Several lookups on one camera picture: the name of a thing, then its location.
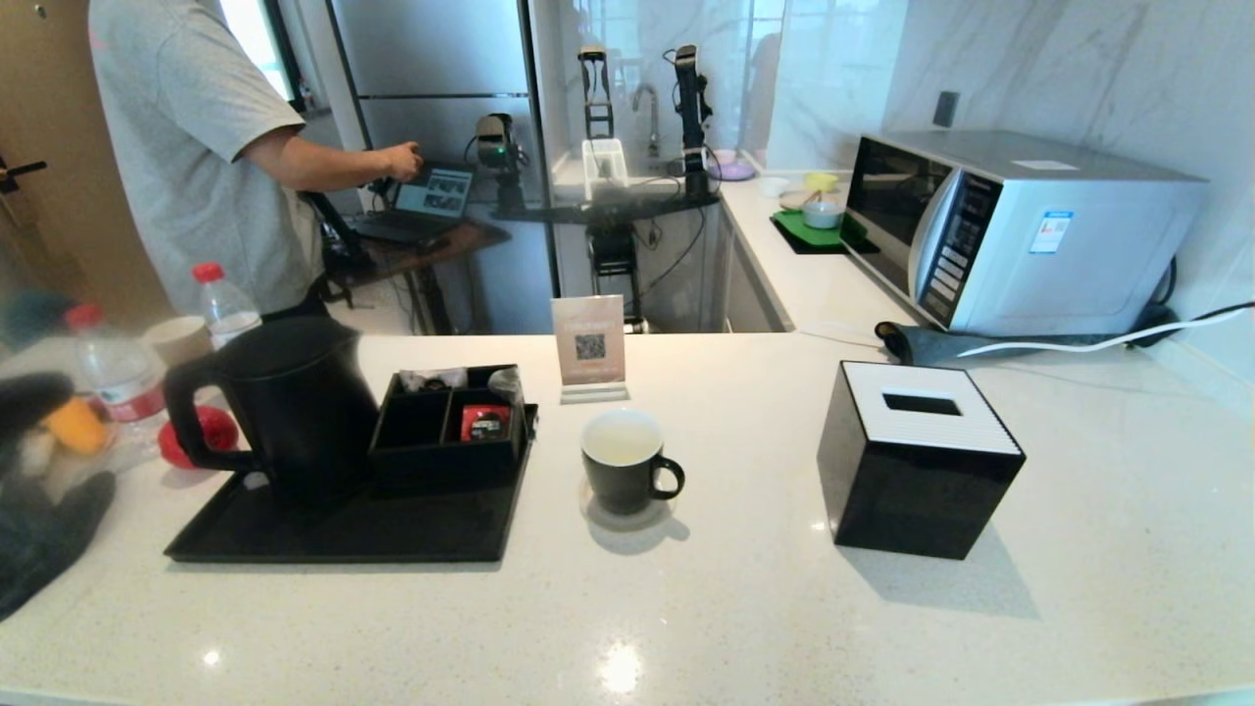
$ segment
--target hand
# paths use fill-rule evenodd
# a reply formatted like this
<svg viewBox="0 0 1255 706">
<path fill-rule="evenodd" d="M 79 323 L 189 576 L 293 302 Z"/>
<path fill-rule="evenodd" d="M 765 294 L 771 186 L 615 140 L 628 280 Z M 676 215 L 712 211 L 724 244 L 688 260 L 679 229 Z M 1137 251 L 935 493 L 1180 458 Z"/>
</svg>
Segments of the hand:
<svg viewBox="0 0 1255 706">
<path fill-rule="evenodd" d="M 397 181 L 412 181 L 418 176 L 423 158 L 418 155 L 417 142 L 403 142 L 379 150 L 388 163 L 388 176 Z"/>
</svg>

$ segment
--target red bottle cap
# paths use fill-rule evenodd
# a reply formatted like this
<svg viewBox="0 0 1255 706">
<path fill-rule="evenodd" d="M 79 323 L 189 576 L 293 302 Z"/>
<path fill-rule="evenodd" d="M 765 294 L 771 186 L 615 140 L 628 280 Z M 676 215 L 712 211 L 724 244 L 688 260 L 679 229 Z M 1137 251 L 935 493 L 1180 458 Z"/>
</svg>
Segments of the red bottle cap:
<svg viewBox="0 0 1255 706">
<path fill-rule="evenodd" d="M 225 275 L 222 273 L 222 265 L 217 262 L 201 262 L 192 267 L 192 276 L 201 283 L 208 283 L 222 278 Z"/>
<path fill-rule="evenodd" d="M 83 330 L 98 326 L 104 321 L 104 311 L 95 303 L 80 303 L 65 311 L 65 325 L 70 330 Z"/>
</svg>

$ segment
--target laptop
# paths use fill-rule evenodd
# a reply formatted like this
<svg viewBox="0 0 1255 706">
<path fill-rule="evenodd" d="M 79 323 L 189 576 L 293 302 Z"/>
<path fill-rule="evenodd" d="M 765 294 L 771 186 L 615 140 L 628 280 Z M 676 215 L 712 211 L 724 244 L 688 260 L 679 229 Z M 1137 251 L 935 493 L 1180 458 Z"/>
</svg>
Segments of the laptop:
<svg viewBox="0 0 1255 706">
<path fill-rule="evenodd" d="M 474 167 L 424 162 L 418 177 L 395 184 L 389 208 L 354 221 L 363 237 L 420 243 L 434 240 L 462 219 L 474 184 Z"/>
</svg>

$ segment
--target microwave oven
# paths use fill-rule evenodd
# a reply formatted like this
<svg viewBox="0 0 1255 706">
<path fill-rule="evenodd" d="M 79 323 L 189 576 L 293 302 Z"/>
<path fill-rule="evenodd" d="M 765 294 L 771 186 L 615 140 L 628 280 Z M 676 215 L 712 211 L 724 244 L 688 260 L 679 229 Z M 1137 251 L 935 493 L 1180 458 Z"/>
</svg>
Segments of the microwave oven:
<svg viewBox="0 0 1255 706">
<path fill-rule="evenodd" d="M 1206 183 L 1013 132 L 865 134 L 841 232 L 946 330 L 1118 334 L 1153 295 Z"/>
</svg>

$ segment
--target laptop screen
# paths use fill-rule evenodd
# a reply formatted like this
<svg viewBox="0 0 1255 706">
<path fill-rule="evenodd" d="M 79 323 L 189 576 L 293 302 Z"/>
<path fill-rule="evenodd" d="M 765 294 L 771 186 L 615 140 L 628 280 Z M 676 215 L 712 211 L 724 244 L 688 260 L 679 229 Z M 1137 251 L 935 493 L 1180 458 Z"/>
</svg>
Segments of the laptop screen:
<svg viewBox="0 0 1255 706">
<path fill-rule="evenodd" d="M 414 213 L 461 218 L 471 194 L 473 172 L 441 167 L 423 171 L 418 181 L 400 184 L 395 207 Z"/>
</svg>

